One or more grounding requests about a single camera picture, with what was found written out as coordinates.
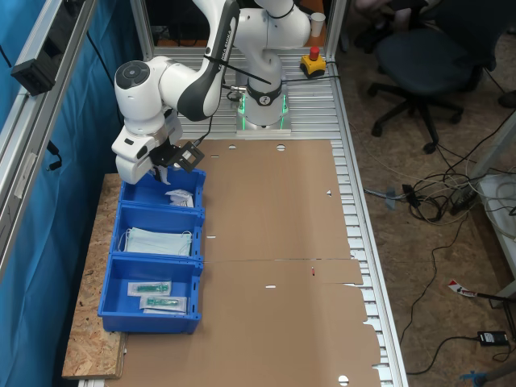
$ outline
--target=chair armrest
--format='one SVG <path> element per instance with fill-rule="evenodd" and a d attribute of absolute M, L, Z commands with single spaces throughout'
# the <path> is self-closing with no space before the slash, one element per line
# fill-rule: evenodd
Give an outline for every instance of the chair armrest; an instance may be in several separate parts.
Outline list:
<path fill-rule="evenodd" d="M 407 8 L 423 8 L 424 6 L 428 6 L 428 2 L 425 0 L 392 0 L 387 3 L 387 6 L 393 10 L 405 10 Z"/>

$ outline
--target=white hole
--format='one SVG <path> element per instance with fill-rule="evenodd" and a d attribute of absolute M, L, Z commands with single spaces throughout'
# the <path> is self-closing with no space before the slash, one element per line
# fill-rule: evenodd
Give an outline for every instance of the white hole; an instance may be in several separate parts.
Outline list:
<path fill-rule="evenodd" d="M 340 383 L 340 385 L 345 386 L 349 383 L 349 379 L 346 376 L 341 375 L 341 376 L 339 376 L 339 383 Z"/>

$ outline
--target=storage bin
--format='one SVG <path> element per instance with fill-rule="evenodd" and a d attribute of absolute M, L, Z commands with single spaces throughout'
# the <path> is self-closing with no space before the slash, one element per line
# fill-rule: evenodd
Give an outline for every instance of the storage bin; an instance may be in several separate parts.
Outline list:
<path fill-rule="evenodd" d="M 198 310 L 202 263 L 151 256 L 110 254 L 98 315 L 106 331 L 193 333 L 201 321 Z M 172 281 L 171 296 L 187 297 L 186 314 L 145 314 L 140 297 L 127 296 L 133 281 Z"/>
<path fill-rule="evenodd" d="M 141 206 L 136 204 L 119 203 L 114 221 L 113 236 L 110 252 L 119 252 L 123 255 L 140 255 L 145 253 L 125 252 L 126 231 L 133 227 L 152 232 L 166 232 L 181 234 L 185 231 L 192 233 L 192 243 L 189 255 L 170 256 L 165 254 L 150 254 L 164 258 L 178 260 L 190 259 L 202 261 L 201 257 L 201 233 L 204 223 L 204 212 L 192 209 L 179 209 L 164 206 Z"/>
<path fill-rule="evenodd" d="M 170 182 L 170 185 L 166 185 L 147 173 L 134 185 L 123 181 L 119 200 L 123 203 L 171 207 L 170 198 L 165 193 L 175 189 L 184 189 L 193 194 L 193 208 L 173 207 L 203 210 L 202 187 L 204 186 L 205 179 L 206 173 L 200 169 L 194 169 L 191 173 L 187 173 L 184 169 L 174 171 L 172 168 L 169 168 L 167 180 Z"/>

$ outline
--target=floor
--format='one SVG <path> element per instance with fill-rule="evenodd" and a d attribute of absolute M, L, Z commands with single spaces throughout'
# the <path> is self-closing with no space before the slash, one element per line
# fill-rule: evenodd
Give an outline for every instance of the floor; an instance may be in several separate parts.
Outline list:
<path fill-rule="evenodd" d="M 364 150 L 364 146 L 390 168 L 412 177 L 426 177 L 447 169 L 438 152 L 429 156 L 423 153 L 422 146 L 430 137 L 418 115 L 411 118 L 402 114 L 385 126 L 381 138 L 370 135 L 375 120 L 400 100 L 382 93 L 375 98 L 366 94 L 372 81 L 390 83 L 387 76 L 377 72 L 374 55 L 366 55 L 350 47 L 347 53 L 340 52 L 337 58 L 347 116 L 355 128 L 352 128 L 352 135 L 363 186 L 381 192 L 395 189 L 399 194 L 402 184 L 416 182 L 379 165 Z M 516 37 L 504 35 L 497 46 L 497 68 L 492 75 L 505 90 L 516 89 L 514 63 Z M 449 96 L 450 101 L 465 108 L 459 124 L 448 122 L 451 116 L 449 112 L 432 110 L 441 144 L 453 152 L 465 155 L 494 131 L 510 113 L 510 110 L 497 104 L 500 95 L 501 91 L 493 81 L 484 76 L 476 91 Z M 472 160 L 478 158 L 488 146 L 489 141 L 473 153 Z M 450 162 L 458 161 L 450 154 L 445 156 Z M 457 172 L 464 171 L 464 164 Z M 512 146 L 500 157 L 497 167 L 507 170 L 514 165 L 516 147 Z M 442 188 L 445 187 L 430 187 L 427 194 Z M 450 244 L 460 221 L 466 216 L 452 224 L 435 226 L 411 217 L 405 203 L 397 202 L 393 210 L 384 199 L 368 195 L 366 200 L 400 336 L 410 321 L 410 306 L 432 278 L 431 250 Z M 455 219 L 447 214 L 443 223 Z M 496 293 L 513 280 L 481 205 L 473 207 L 468 213 L 453 246 L 435 252 L 435 260 L 437 277 L 414 308 L 414 322 L 407 330 L 402 344 L 407 372 L 425 369 L 439 343 L 449 336 L 476 336 L 476 332 L 481 330 L 508 331 L 502 310 L 492 310 L 486 300 L 461 297 L 447 287 L 448 281 L 453 278 L 468 289 Z M 459 383 L 460 375 L 472 370 L 485 372 L 498 367 L 500 364 L 491 358 L 505 350 L 453 340 L 444 345 L 433 368 L 424 375 L 409 376 L 409 384 L 411 387 L 466 385 Z M 516 352 L 511 359 L 516 359 Z M 516 373 L 489 385 L 508 386 L 515 383 Z"/>

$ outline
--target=red button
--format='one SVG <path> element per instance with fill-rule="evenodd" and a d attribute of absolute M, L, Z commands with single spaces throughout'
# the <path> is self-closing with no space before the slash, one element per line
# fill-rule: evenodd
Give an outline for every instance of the red button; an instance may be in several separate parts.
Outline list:
<path fill-rule="evenodd" d="M 308 57 L 310 60 L 317 60 L 319 58 L 319 47 L 310 48 L 310 55 Z"/>

